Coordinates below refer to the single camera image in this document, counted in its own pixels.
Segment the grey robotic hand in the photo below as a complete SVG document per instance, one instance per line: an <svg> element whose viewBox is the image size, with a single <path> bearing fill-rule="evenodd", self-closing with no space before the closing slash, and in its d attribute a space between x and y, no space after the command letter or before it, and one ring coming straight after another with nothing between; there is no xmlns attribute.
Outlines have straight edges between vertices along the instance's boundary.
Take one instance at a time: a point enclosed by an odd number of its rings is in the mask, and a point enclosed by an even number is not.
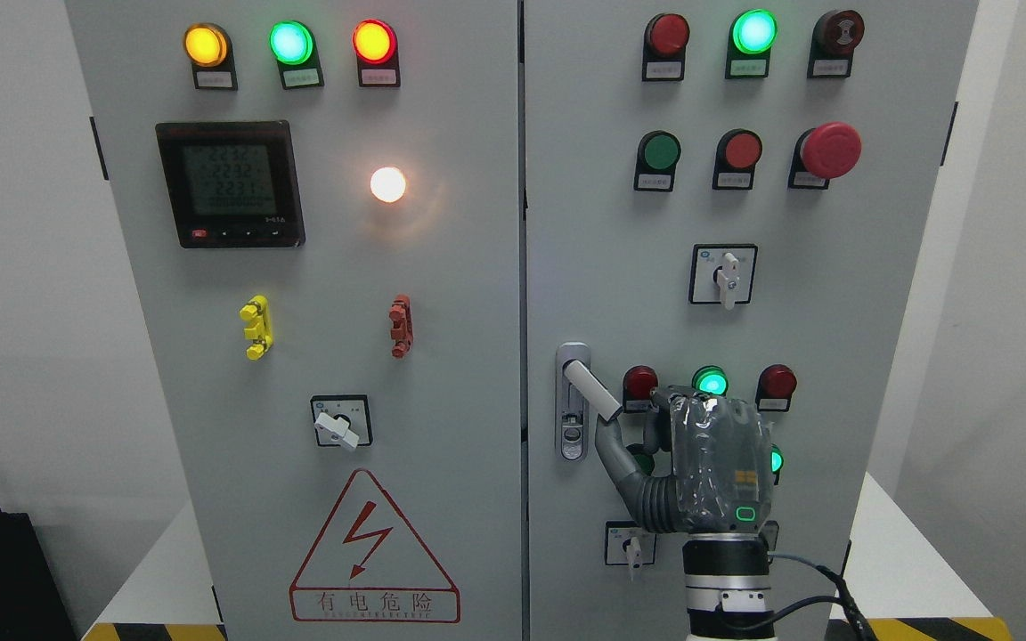
<svg viewBox="0 0 1026 641"><path fill-rule="evenodd" d="M672 471L652 477L623 446L618 420L599 419L595 446L631 519L655 534L756 536L770 516L772 435L756 406L689 386L656 388L669 426Z"/></svg>

